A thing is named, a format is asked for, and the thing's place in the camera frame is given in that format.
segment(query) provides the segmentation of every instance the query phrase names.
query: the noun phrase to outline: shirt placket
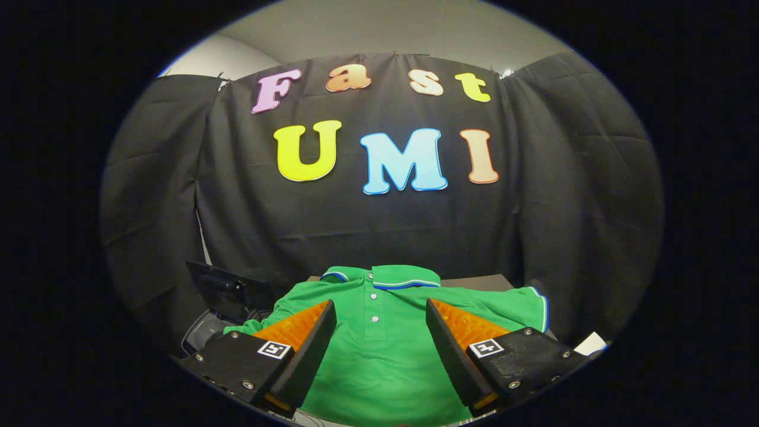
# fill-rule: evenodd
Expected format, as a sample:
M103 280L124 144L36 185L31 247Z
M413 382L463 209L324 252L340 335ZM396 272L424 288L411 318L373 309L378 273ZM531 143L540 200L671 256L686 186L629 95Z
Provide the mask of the shirt placket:
M364 276L365 335L367 338L385 338L388 321L384 309L385 292L374 289L373 279L372 272L366 272Z

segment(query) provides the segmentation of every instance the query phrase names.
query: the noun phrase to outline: polo shirt collar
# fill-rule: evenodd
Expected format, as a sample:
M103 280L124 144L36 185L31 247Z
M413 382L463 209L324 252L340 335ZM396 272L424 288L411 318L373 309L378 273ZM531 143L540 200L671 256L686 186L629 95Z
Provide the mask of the polo shirt collar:
M320 280L325 282L352 282L362 278L367 272L364 268L356 267L330 267L321 277Z
M440 276L434 271L413 265L380 265L372 267L374 287L404 289L411 286L440 287Z
M434 271L413 265L380 265L366 270L336 266L328 269L321 280L333 283L351 282L366 277L376 289L404 289L412 286L440 287L440 276Z

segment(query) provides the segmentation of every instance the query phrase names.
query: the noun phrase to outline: blue sleeve trim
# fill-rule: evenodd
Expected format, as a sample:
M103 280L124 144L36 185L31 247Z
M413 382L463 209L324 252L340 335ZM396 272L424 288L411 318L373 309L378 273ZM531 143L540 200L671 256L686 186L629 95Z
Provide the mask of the blue sleeve trim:
M532 289L532 291L535 293L535 295L539 296L543 300L543 330L541 332L543 332L545 334L546 331L548 331L548 319L549 319L549 315L548 315L548 298L546 298L544 295L541 295L537 291L537 289L535 289L535 286L529 286L529 287L530 287L530 289Z
M337 277L338 279L340 279L340 281L341 281L341 282L345 282L346 280L348 280L348 277L347 277L347 276L345 276L343 273L340 273L339 271L332 271L332 272L329 272L329 273L327 273L327 274L323 275L323 276L321 277L321 279L324 279L324 278L325 278L325 277L327 277L327 276L335 276L335 277Z

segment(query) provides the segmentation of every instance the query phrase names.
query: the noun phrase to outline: shirt sleeve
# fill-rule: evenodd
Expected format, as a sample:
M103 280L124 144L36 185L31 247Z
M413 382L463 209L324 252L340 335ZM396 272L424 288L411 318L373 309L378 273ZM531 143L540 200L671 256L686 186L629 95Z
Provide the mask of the shirt sleeve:
M470 291L469 295L483 318L509 331L523 327L548 330L548 299L532 286L506 292Z
M313 286L313 284L314 282L303 282L295 285L287 295L280 298L276 304L274 304L272 314L269 315L268 318L263 319L263 321L251 319L243 323L241 326L227 326L224 328L224 334L237 331L243 334L252 335L265 327L271 326L278 321L309 308L310 305L308 305L301 297L304 289Z

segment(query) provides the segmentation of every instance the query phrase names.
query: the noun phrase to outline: pink letter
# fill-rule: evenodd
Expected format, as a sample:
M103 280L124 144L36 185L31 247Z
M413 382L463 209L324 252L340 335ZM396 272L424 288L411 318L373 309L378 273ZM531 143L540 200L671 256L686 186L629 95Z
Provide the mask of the pink letter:
M274 95L275 93L279 93L280 97L287 95L287 92L290 90L290 80L285 80L279 84L277 82L282 79L297 80L299 78L301 78L301 70L290 70L259 80L258 84L261 85L261 90L258 92L258 102L250 112L256 114L257 112L277 108L279 101L274 99Z

